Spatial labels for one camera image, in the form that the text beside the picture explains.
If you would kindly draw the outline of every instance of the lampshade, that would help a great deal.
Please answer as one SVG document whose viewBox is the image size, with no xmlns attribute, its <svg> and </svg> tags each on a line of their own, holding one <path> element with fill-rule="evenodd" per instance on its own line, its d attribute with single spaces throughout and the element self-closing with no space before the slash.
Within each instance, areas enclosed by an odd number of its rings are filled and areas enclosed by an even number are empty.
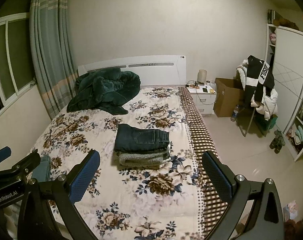
<svg viewBox="0 0 303 240">
<path fill-rule="evenodd" d="M 198 71 L 197 81 L 202 82 L 202 83 L 206 83 L 206 78 L 207 78 L 207 71 L 204 70 L 204 69 L 200 69 Z"/>
</svg>

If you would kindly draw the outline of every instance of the tiled floor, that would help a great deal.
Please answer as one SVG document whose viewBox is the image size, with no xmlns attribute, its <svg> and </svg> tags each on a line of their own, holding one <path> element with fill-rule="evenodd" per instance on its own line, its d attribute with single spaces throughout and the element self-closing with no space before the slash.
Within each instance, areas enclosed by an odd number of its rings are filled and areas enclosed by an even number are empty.
<svg viewBox="0 0 303 240">
<path fill-rule="evenodd" d="M 275 181 L 280 202 L 284 207 L 296 200 L 298 217 L 303 218 L 303 158 L 296 163 L 285 146 L 279 154 L 269 148 L 274 138 L 273 132 L 263 137 L 253 123 L 246 137 L 229 117 L 218 118 L 216 115 L 204 116 L 205 124 L 215 143 L 222 163 L 229 166 L 234 174 L 243 174 L 248 180 Z M 250 211 L 247 205 L 243 215 Z"/>
</svg>

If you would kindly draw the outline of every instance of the white nightstand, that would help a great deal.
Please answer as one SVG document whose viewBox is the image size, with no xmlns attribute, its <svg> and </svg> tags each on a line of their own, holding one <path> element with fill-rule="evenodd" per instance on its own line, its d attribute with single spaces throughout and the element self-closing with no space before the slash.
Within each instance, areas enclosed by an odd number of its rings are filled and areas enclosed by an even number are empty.
<svg viewBox="0 0 303 240">
<path fill-rule="evenodd" d="M 207 88 L 208 93 L 203 92 L 203 88 Z M 211 86 L 199 86 L 199 89 L 188 88 L 195 105 L 201 114 L 213 114 L 213 105 L 216 100 L 216 91 L 210 93 Z"/>
</svg>

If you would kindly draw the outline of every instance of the gray curtain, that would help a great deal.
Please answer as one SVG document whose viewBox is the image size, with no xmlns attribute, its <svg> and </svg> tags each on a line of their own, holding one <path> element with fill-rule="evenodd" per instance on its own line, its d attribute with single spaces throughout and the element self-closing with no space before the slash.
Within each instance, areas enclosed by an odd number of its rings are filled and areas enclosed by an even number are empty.
<svg viewBox="0 0 303 240">
<path fill-rule="evenodd" d="M 30 46 L 37 83 L 50 117 L 75 96 L 77 69 L 68 37 L 67 0 L 31 0 Z"/>
</svg>

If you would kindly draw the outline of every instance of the dark green blanket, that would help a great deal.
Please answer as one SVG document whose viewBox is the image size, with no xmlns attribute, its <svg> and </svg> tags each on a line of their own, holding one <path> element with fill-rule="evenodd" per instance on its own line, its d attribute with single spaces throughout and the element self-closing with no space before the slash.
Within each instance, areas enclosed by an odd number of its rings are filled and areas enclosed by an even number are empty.
<svg viewBox="0 0 303 240">
<path fill-rule="evenodd" d="M 77 95 L 69 102 L 67 112 L 101 109 L 112 115 L 128 114 L 122 107 L 140 90 L 139 76 L 120 68 L 107 68 L 77 78 Z"/>
</svg>

